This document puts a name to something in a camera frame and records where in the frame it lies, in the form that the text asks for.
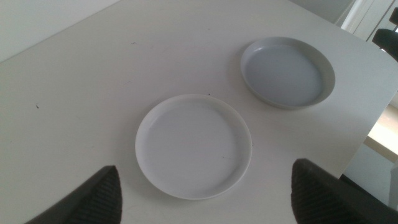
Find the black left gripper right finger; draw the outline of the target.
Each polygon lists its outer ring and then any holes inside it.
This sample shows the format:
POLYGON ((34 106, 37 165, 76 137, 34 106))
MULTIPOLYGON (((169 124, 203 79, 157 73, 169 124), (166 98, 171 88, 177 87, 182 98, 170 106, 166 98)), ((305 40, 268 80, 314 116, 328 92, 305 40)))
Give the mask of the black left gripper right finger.
POLYGON ((308 159, 294 162, 291 189, 291 206, 297 223, 397 224, 397 211, 308 159))

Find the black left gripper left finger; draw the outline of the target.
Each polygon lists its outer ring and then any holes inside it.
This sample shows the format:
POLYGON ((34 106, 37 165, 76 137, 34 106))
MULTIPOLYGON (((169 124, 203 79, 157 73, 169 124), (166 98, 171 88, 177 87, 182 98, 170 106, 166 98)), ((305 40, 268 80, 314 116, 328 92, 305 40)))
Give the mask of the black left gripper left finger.
POLYGON ((29 223, 120 223, 123 198, 118 170, 105 166, 29 223))

